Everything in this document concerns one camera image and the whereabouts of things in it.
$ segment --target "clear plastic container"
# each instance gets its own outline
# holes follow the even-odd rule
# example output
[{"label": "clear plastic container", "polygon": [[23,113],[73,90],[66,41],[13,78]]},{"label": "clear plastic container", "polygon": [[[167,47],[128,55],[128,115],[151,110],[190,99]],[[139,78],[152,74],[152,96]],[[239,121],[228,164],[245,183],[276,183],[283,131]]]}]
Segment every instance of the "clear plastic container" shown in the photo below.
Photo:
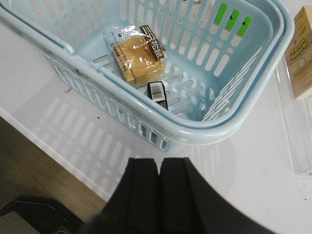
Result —
[{"label": "clear plastic container", "polygon": [[284,59],[277,67],[277,77],[295,172],[312,176],[312,98],[294,98]]}]

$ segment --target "cardboard box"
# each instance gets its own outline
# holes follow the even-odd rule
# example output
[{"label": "cardboard box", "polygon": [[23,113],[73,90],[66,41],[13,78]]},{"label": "cardboard box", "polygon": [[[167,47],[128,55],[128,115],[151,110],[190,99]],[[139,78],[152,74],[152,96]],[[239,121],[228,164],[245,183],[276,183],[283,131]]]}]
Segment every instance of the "cardboard box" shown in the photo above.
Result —
[{"label": "cardboard box", "polygon": [[312,96],[312,6],[304,6],[294,18],[294,37],[285,52],[296,99]]}]

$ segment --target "barcode label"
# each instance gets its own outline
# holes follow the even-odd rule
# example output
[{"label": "barcode label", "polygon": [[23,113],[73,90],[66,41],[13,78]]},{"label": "barcode label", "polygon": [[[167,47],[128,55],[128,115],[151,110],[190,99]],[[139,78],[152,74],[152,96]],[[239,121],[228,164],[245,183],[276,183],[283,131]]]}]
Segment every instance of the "barcode label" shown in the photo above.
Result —
[{"label": "barcode label", "polygon": [[166,100],[164,89],[161,82],[151,83],[151,94],[153,101],[164,101]]}]

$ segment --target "plastic wrapper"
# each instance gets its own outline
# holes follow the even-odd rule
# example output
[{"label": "plastic wrapper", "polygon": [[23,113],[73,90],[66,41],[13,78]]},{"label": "plastic wrapper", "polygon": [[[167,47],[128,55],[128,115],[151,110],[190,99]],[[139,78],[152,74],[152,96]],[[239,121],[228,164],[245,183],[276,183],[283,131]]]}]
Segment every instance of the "plastic wrapper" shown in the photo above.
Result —
[{"label": "plastic wrapper", "polygon": [[128,84],[138,88],[174,75],[173,61],[148,25],[114,27],[104,33],[104,39],[117,70]]}]

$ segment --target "shopping basket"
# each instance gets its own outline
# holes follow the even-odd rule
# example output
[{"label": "shopping basket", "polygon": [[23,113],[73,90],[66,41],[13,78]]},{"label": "shopping basket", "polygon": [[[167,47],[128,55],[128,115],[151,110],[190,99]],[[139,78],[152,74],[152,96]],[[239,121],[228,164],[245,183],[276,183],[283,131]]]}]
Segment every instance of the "shopping basket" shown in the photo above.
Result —
[{"label": "shopping basket", "polygon": [[[163,151],[233,134],[294,30],[280,0],[0,0],[0,22],[67,85]],[[108,59],[103,32],[138,24],[150,25],[176,64],[176,76],[163,80],[169,111]]]}]

